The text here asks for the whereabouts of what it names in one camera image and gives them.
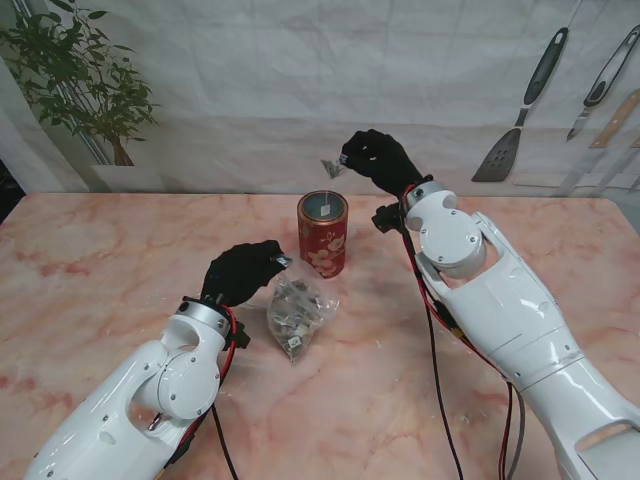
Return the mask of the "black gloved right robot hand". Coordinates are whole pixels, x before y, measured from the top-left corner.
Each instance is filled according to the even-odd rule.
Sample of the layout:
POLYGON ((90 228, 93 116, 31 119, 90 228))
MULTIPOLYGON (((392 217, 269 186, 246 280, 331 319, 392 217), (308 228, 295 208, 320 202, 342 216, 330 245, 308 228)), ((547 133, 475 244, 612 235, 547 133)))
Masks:
POLYGON ((402 197, 410 186, 424 182, 404 147, 391 135, 374 129, 357 131, 342 147, 346 168, 369 178, 378 188, 402 197))

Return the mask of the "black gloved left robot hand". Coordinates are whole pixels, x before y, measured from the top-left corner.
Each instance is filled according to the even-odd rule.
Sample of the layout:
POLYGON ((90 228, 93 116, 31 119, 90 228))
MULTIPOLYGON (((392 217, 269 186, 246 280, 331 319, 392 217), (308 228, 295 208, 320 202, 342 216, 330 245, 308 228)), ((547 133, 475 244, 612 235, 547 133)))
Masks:
POLYGON ((200 299, 212 305, 235 307, 245 303, 285 270, 276 240, 242 243, 214 259, 206 272, 200 299))

